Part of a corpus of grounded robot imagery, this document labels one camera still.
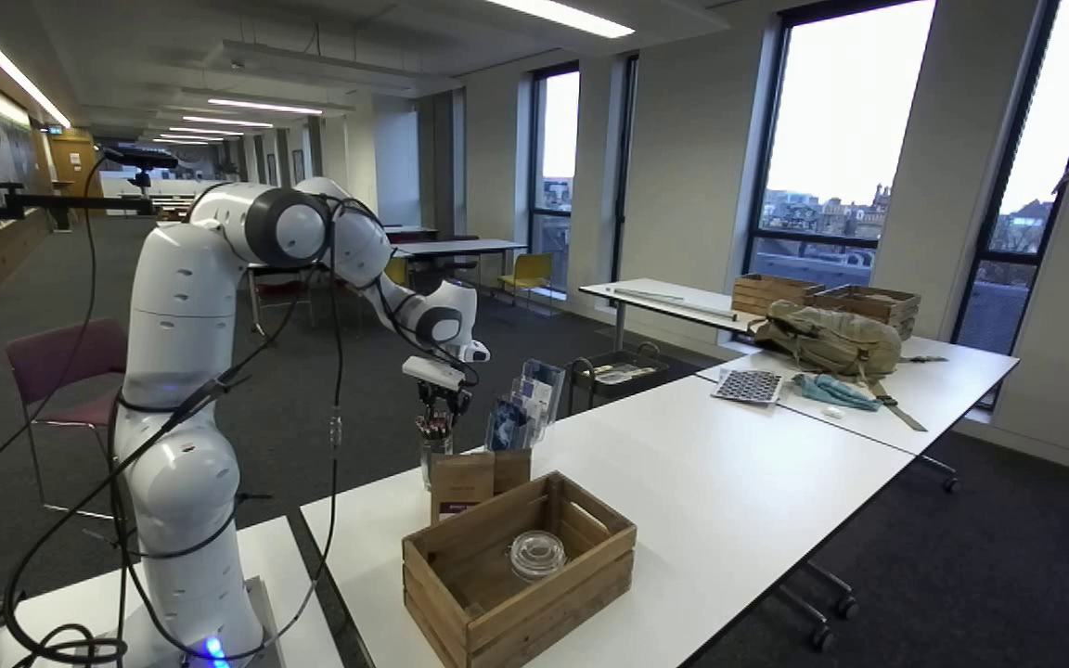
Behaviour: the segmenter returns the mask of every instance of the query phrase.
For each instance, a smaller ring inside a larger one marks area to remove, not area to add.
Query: purple chair
[[[67,331],[48,331],[37,339],[22,339],[6,345],[6,365],[15,374],[20,404],[26,422],[26,443],[31,443],[31,460],[37,471],[42,487],[42,503],[48,511],[69,511],[67,503],[48,502],[43,487],[43,468],[37,451],[37,425],[43,432],[90,432],[98,439],[99,458],[108,460],[108,439],[105,432],[113,425],[113,409],[120,398],[120,383],[127,372],[127,331],[120,324],[90,324],[85,335],[83,328]],[[113,380],[105,390],[77,393],[69,387],[90,383],[90,380]],[[113,518],[108,511],[90,511],[83,510],[77,515],[90,518]]]

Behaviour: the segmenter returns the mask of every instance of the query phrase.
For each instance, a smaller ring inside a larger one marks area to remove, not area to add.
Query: sky
[[[868,205],[890,184],[930,0],[792,28],[769,189]]]
[[[792,32],[769,189],[868,205],[890,184],[935,0],[810,23]],[[1069,161],[1069,0],[1006,183],[1002,210],[1045,200]]]
[[[1002,197],[1002,216],[1028,200],[1053,200],[1069,161],[1069,0],[1063,0],[1045,62],[1028,103],[1017,162]]]
[[[542,173],[576,178],[579,69],[544,79]]]

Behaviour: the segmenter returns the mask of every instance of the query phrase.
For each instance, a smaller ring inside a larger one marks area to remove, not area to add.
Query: small wooden box
[[[835,313],[856,313],[856,317],[878,318],[878,324],[896,328],[902,339],[911,339],[922,296],[898,293],[898,288],[845,284],[845,288],[830,288],[830,293],[812,293],[804,304],[835,309]]]
[[[529,450],[430,458],[430,523],[529,482]]]
[[[554,532],[569,563],[550,580],[513,573],[507,547]],[[636,523],[565,476],[544,476],[402,542],[404,605],[454,668],[538,658],[630,585]]]
[[[786,281],[769,276],[742,276],[732,284],[732,313],[766,317],[772,302],[795,302],[804,304],[815,284],[810,281]]]

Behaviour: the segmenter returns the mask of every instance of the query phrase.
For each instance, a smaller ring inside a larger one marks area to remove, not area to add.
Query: chair
[[[395,255],[395,261],[387,262],[387,277],[397,281],[397,284],[407,284],[407,281],[411,281],[407,261],[404,261],[404,255]]]
[[[48,331],[48,335],[6,345],[6,365],[12,365],[20,404],[26,417],[26,443],[31,443],[31,463],[37,476],[37,487],[42,487],[42,503],[48,511],[69,511],[67,503],[56,503],[48,496],[32,432],[37,425],[90,432],[99,446],[99,458],[105,460],[113,458],[105,432],[113,425],[113,409],[116,409],[120,383],[127,372],[127,331],[113,318],[90,324],[85,335],[83,328]],[[113,383],[108,390],[98,390],[91,383],[91,393],[83,398],[85,390],[73,390],[73,387],[90,380],[113,380]]]
[[[501,293],[521,296],[550,281],[550,255],[521,255],[507,276],[496,277]]]

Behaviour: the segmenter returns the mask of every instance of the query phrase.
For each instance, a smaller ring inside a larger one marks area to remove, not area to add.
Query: desk
[[[328,532],[328,503],[317,515],[320,542]],[[242,568],[244,580],[258,580],[271,599],[273,631],[299,609],[308,592],[308,568],[298,552],[293,532],[286,518],[266,518],[256,526],[237,532]],[[20,618],[31,636],[48,636],[58,625],[85,625],[91,636],[116,636],[116,609],[120,609],[120,573],[48,590],[42,599],[26,599],[20,605]],[[15,665],[22,658],[22,646],[6,631],[0,631],[0,668]],[[343,653],[335,646],[335,636],[320,611],[320,600],[312,599],[298,627],[277,642],[277,665],[317,665],[317,668],[338,668]]]
[[[732,313],[729,293],[708,293],[677,281],[652,281],[652,277],[593,281],[583,284],[579,293],[605,296],[617,309],[617,349],[625,349],[625,309],[647,309],[714,331],[746,331],[755,324],[755,317]]]
[[[485,251],[515,251],[528,250],[522,242],[507,242],[507,237],[440,237],[440,242],[404,242],[395,245],[395,255],[485,255]]]
[[[911,339],[902,345],[902,356],[941,356],[939,365],[898,365],[878,387],[911,413],[923,432],[906,425],[896,413],[876,409],[876,413],[854,413],[842,409],[838,418],[828,417],[828,404],[783,393],[778,404],[819,418],[828,425],[861,434],[868,443],[902,450],[922,458],[930,450],[985,393],[991,393],[1014,367],[1017,356],[993,356],[985,349],[964,349],[964,345],[945,345],[930,339]],[[751,351],[740,356],[724,367],[740,372],[774,372],[783,380],[798,374],[798,365],[786,356],[769,356],[769,351]]]
[[[533,476],[565,471],[605,496],[638,523],[638,547],[630,590],[529,665],[687,662],[914,460],[708,393],[678,380],[538,439]],[[322,533],[328,502],[306,518]],[[338,494],[331,574],[374,665],[437,665],[402,600],[402,538],[427,518],[422,471]]]

